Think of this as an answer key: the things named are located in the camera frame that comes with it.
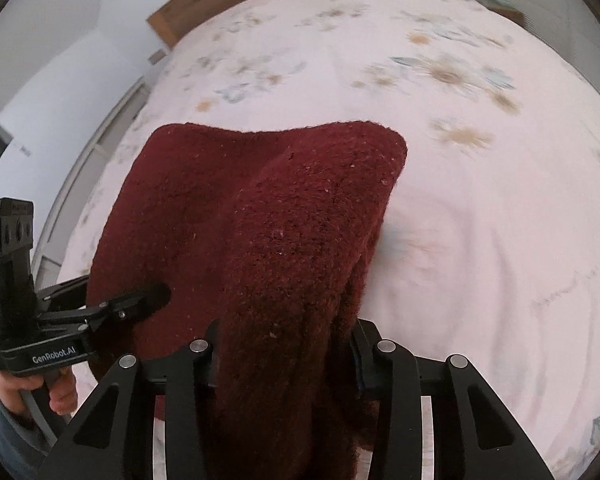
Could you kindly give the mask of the grey sleeve forearm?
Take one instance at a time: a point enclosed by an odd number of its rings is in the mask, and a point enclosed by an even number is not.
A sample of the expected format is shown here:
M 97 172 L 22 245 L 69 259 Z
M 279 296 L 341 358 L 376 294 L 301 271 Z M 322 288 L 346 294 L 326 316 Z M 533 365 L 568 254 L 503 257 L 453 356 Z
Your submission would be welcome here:
M 0 377 L 0 462 L 14 479 L 35 479 L 50 442 L 32 419 L 17 387 Z

